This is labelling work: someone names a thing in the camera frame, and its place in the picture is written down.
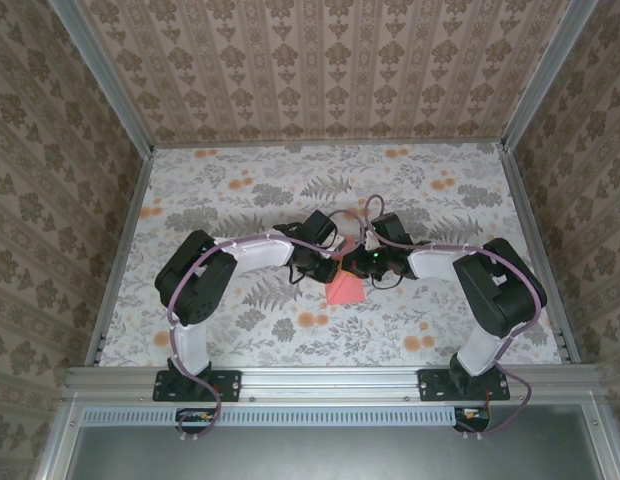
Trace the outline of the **pink cloth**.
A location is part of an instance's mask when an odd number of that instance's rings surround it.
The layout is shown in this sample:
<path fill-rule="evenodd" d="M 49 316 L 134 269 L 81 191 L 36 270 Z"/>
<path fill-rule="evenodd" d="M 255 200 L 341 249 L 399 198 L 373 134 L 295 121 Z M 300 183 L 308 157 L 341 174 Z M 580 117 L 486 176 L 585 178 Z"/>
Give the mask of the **pink cloth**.
<path fill-rule="evenodd" d="M 339 266 L 345 275 L 325 286 L 326 302 L 330 306 L 360 303 L 366 300 L 363 280 L 354 274 L 346 272 Z"/>

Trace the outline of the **floral patterned table cover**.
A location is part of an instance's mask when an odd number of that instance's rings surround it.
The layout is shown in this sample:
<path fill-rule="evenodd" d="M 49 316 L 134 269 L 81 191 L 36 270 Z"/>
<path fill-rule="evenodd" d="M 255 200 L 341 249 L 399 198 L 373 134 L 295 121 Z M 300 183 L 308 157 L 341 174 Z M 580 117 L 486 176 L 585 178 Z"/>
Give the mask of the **floral patterned table cover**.
<path fill-rule="evenodd" d="M 194 230 L 236 238 L 312 212 L 342 234 L 380 208 L 415 240 L 480 246 L 508 240 L 528 252 L 490 143 L 166 149 L 154 155 L 117 301 L 105 367 L 162 367 L 169 325 L 154 281 Z M 284 268 L 246 273 L 208 319 L 215 366 L 408 366 L 449 361 L 474 324 L 461 288 L 387 275 L 360 302 L 331 304 L 324 287 L 290 283 Z"/>

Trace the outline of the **black connector board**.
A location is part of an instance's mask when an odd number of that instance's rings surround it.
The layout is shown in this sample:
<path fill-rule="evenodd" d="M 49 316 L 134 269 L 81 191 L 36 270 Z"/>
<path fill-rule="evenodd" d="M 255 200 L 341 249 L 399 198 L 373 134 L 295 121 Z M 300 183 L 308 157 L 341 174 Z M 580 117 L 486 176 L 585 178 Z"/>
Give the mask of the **black connector board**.
<path fill-rule="evenodd" d="M 214 408 L 182 408 L 175 413 L 175 428 L 180 434 L 200 436 L 213 422 Z"/>
<path fill-rule="evenodd" d="M 461 433 L 482 433 L 490 423 L 490 409 L 482 407 L 455 407 L 453 428 Z"/>

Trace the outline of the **grey metal panel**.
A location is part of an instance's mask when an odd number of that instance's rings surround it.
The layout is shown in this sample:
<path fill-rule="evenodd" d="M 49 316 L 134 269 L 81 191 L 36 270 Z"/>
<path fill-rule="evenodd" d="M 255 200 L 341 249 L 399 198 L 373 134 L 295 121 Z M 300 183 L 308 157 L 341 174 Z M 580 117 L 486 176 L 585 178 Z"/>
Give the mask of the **grey metal panel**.
<path fill-rule="evenodd" d="M 497 406 L 494 433 L 453 426 L 84 427 L 61 409 L 36 480 L 620 480 L 611 411 Z"/>

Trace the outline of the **aluminium frame beam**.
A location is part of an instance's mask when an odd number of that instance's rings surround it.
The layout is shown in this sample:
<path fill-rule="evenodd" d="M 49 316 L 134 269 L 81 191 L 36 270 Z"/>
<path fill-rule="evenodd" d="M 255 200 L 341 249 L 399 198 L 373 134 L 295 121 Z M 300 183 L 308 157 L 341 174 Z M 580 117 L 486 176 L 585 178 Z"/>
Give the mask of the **aluminium frame beam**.
<path fill-rule="evenodd" d="M 238 402 L 259 405 L 399 405 L 421 401 L 412 367 L 242 367 Z M 146 405 L 160 367 L 77 367 L 69 370 L 64 402 Z M 514 365 L 505 368 L 510 404 L 582 404 L 602 401 L 605 389 L 592 365 Z"/>

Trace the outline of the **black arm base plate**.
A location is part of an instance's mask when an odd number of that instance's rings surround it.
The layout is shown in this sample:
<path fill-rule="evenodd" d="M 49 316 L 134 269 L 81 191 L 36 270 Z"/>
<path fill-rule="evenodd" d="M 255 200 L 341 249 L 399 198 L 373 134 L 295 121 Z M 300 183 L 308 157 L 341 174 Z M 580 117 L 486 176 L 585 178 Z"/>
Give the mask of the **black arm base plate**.
<path fill-rule="evenodd" d="M 506 376 L 492 368 L 480 376 L 449 368 L 422 369 L 417 372 L 420 399 L 434 401 L 506 401 L 511 398 Z"/>
<path fill-rule="evenodd" d="M 222 402 L 237 402 L 240 396 L 242 372 L 212 370 L 204 376 Z M 155 402 L 214 402 L 214 395 L 203 385 L 178 371 L 161 370 L 155 377 L 152 400 Z"/>

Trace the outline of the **aluminium side rail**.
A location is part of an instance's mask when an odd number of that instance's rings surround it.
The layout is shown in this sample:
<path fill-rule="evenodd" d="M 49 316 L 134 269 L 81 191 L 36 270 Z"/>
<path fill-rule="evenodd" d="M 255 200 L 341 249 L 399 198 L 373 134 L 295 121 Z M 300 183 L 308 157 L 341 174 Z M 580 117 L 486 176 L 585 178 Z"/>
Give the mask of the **aluminium side rail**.
<path fill-rule="evenodd" d="M 134 232 L 141 214 L 143 200 L 148 188 L 154 162 L 154 151 L 143 159 L 139 177 L 135 185 L 130 202 L 128 214 L 121 232 L 114 262 L 110 270 L 108 282 L 104 290 L 101 306 L 95 321 L 91 341 L 86 353 L 84 365 L 86 367 L 98 366 L 102 355 L 103 346 L 109 325 L 116 306 L 121 281 L 125 272 L 127 259 L 134 238 Z"/>
<path fill-rule="evenodd" d="M 498 144 L 501 164 L 529 251 L 533 270 L 547 294 L 546 311 L 564 363 L 581 364 L 581 356 L 571 331 L 559 290 L 546 255 L 525 186 L 510 150 Z"/>

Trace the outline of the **aluminium frame post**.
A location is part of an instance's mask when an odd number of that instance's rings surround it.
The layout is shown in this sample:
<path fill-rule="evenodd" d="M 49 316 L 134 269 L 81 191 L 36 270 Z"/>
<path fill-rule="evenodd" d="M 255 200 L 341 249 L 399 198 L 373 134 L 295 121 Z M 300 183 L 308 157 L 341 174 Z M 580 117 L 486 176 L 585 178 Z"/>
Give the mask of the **aluminium frame post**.
<path fill-rule="evenodd" d="M 570 0 L 553 37 L 501 136 L 506 152 L 514 150 L 539 109 L 562 65 L 596 7 L 597 0 Z"/>
<path fill-rule="evenodd" d="M 81 57 L 116 113 L 143 160 L 152 156 L 154 142 L 134 108 L 116 68 L 90 28 L 75 0 L 49 0 Z"/>

